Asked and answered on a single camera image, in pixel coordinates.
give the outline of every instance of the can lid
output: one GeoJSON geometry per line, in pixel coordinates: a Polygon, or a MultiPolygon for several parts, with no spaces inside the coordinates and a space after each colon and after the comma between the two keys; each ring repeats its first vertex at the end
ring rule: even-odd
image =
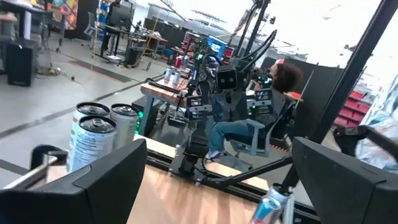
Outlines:
{"type": "Polygon", "coordinates": [[[87,116],[80,120],[80,127],[93,133],[111,133],[116,129],[116,123],[101,116],[87,116]]]}
{"type": "Polygon", "coordinates": [[[262,199],[262,202],[270,209],[273,210],[280,209],[280,203],[277,200],[274,200],[273,198],[266,197],[262,199]]]}
{"type": "Polygon", "coordinates": [[[76,108],[79,112],[86,115],[106,116],[110,112],[107,106],[99,103],[79,103],[76,108]]]}
{"type": "Polygon", "coordinates": [[[139,112],[137,108],[122,103],[114,104],[111,108],[113,112],[124,116],[137,116],[139,112]]]}

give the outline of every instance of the chair armrest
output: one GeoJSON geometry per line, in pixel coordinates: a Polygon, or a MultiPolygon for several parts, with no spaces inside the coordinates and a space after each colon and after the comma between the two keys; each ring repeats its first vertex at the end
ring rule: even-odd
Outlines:
{"type": "Polygon", "coordinates": [[[246,122],[247,122],[248,124],[250,124],[251,126],[253,126],[253,127],[255,127],[255,128],[258,128],[258,129],[260,129],[260,128],[265,128],[265,127],[266,127],[265,124],[260,123],[260,122],[258,122],[258,121],[255,121],[255,120],[253,120],[253,119],[246,119],[246,122]]]}
{"type": "Polygon", "coordinates": [[[251,126],[254,127],[254,134],[253,134],[253,139],[251,141],[250,154],[255,156],[257,153],[257,147],[259,141],[259,130],[261,128],[265,128],[266,125],[252,119],[246,119],[246,122],[247,124],[250,124],[251,126]]]}

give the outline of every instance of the blue jeans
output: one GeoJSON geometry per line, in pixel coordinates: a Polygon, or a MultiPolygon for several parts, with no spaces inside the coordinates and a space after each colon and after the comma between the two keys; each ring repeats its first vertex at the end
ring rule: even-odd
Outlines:
{"type": "Polygon", "coordinates": [[[218,122],[208,133],[208,147],[211,152],[224,149],[225,134],[253,136],[254,129],[245,121],[218,122]]]}

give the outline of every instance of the person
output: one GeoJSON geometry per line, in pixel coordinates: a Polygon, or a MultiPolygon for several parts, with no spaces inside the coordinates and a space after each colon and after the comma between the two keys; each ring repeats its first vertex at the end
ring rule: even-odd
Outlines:
{"type": "Polygon", "coordinates": [[[142,23],[141,21],[138,21],[137,25],[135,25],[135,26],[133,25],[135,33],[139,33],[139,30],[141,28],[141,23],[142,23]]]}
{"type": "MultiPolygon", "coordinates": [[[[113,7],[119,7],[120,2],[121,2],[121,0],[115,0],[109,6],[109,12],[108,12],[108,15],[106,16],[106,20],[105,20],[106,25],[114,27],[114,24],[111,23],[112,10],[113,10],[113,7]]],[[[106,30],[106,35],[104,37],[104,43],[103,43],[105,51],[108,50],[109,40],[111,38],[109,33],[112,33],[112,32],[110,32],[110,30],[106,30]]]]}
{"type": "MultiPolygon", "coordinates": [[[[272,76],[272,107],[274,113],[269,116],[257,118],[258,122],[271,124],[279,117],[285,103],[284,93],[290,92],[302,78],[301,69],[295,65],[282,63],[271,66],[269,70],[272,76]]],[[[260,84],[255,83],[255,90],[261,89],[260,84]]],[[[224,151],[225,134],[239,134],[243,136],[253,136],[254,127],[247,124],[245,120],[232,122],[217,122],[208,133],[209,151],[206,158],[209,160],[217,158],[224,151]]],[[[265,136],[265,130],[260,130],[259,135],[265,136]]]]}

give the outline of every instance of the sneaker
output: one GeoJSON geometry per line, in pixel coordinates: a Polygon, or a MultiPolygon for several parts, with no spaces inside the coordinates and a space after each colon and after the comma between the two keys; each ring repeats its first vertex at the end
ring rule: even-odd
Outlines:
{"type": "Polygon", "coordinates": [[[207,154],[206,154],[206,159],[208,159],[208,160],[216,159],[222,153],[223,153],[223,151],[211,151],[211,150],[209,150],[209,152],[207,152],[207,154]]]}

